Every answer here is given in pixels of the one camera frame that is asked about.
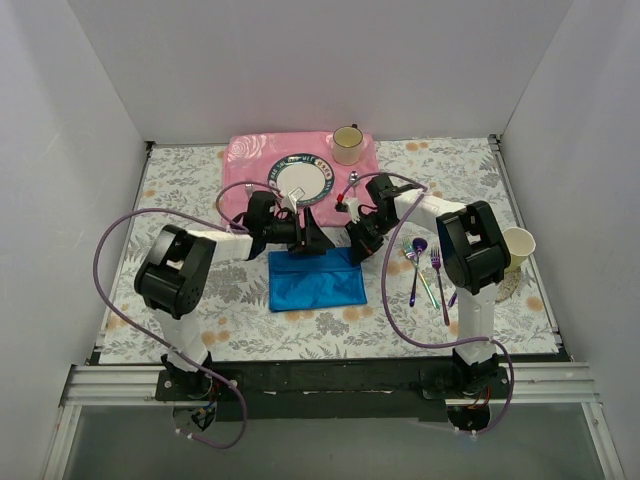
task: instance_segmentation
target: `purple spoon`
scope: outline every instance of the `purple spoon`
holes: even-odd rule
[[[427,240],[424,238],[416,237],[411,242],[413,245],[413,249],[416,251],[416,265],[419,265],[420,262],[420,254],[424,252],[429,244]],[[409,299],[409,306],[413,307],[416,304],[416,285],[418,284],[418,269],[413,274],[413,286],[411,287],[411,298]]]

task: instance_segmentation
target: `gray floor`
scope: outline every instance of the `gray floor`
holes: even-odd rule
[[[237,428],[209,430],[224,440]],[[502,425],[477,441],[414,420],[252,421],[245,439],[226,452],[176,435],[170,408],[85,407],[65,478],[550,480],[603,474],[579,405],[514,405]]]

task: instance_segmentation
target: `cream mug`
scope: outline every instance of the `cream mug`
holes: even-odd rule
[[[360,160],[364,146],[364,135],[355,123],[333,132],[333,159],[340,165],[353,165]]]
[[[513,272],[522,265],[522,262],[536,249],[536,241],[528,230],[520,227],[507,228],[502,232],[504,241],[511,254],[511,265],[504,270],[505,273]]]

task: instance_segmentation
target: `purple fork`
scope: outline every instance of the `purple fork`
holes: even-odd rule
[[[447,302],[444,300],[444,290],[442,290],[442,278],[440,278],[440,247],[431,247],[431,266],[438,276],[438,287],[440,288],[440,300],[442,301],[442,315],[444,316],[444,324],[449,326],[449,312],[447,312]]]

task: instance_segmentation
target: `pink placemat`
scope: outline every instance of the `pink placemat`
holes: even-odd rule
[[[331,155],[331,132],[266,133],[233,137],[224,155],[224,186],[235,182],[267,182],[269,170],[281,158],[297,153],[310,153],[327,161],[333,169],[335,181],[331,193],[311,206],[313,216],[320,226],[343,227],[349,215],[336,212],[335,204],[339,193],[346,188],[352,171],[359,175],[377,172],[378,159],[373,138],[364,136],[364,147],[360,161],[344,166],[336,163]],[[361,203],[370,204],[371,199],[364,185],[357,189]],[[224,212],[231,218],[247,210],[247,194],[244,188],[232,188],[224,196]]]

